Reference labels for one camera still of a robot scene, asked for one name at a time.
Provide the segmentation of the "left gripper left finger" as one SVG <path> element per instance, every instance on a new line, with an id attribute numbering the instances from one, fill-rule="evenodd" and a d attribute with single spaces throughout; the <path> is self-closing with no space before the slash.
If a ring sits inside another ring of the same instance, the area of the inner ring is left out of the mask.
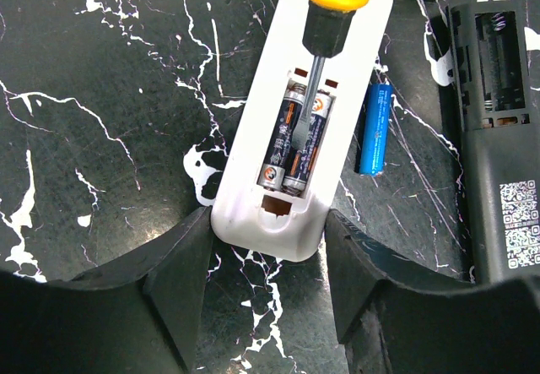
<path id="1" fill-rule="evenodd" d="M 4 373 L 188 373 L 213 245 L 199 208 L 75 278 L 1 274 Z"/>

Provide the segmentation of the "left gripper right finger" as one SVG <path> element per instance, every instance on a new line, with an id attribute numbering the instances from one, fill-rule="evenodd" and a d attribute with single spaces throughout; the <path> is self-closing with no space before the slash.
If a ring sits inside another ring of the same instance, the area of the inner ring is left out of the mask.
<path id="1" fill-rule="evenodd" d="M 437 273 L 335 209 L 325 238 L 337 341 L 350 372 L 538 372 L 538 277 L 476 285 Z"/>

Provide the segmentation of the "white remote black batteries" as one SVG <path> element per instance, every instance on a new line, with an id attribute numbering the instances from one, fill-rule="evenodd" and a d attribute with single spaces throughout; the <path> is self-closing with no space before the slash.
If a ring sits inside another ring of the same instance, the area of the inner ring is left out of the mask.
<path id="1" fill-rule="evenodd" d="M 278 0 L 211 212 L 216 236 L 299 262 L 320 242 L 393 0 Z"/>

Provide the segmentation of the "blue battery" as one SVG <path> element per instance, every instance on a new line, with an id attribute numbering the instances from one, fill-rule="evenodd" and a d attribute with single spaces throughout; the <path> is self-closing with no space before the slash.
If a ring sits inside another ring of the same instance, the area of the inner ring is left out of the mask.
<path id="1" fill-rule="evenodd" d="M 376 176 L 383 171 L 392 101 L 389 84 L 372 84 L 366 106 L 359 173 Z"/>

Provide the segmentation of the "black remote blue batteries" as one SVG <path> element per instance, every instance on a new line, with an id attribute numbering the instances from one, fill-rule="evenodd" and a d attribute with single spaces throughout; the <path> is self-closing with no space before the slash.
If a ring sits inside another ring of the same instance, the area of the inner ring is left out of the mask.
<path id="1" fill-rule="evenodd" d="M 539 116 L 511 1 L 446 10 L 476 276 L 539 272 Z"/>

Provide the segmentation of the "orange handled screwdriver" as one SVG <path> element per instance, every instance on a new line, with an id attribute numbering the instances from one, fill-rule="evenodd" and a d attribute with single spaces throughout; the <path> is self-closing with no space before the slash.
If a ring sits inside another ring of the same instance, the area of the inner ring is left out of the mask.
<path id="1" fill-rule="evenodd" d="M 291 136 L 293 149 L 303 149 L 307 140 L 313 101 L 325 61 L 343 51 L 352 19 L 369 0 L 309 0 L 302 43 L 313 56 L 305 101 Z"/>

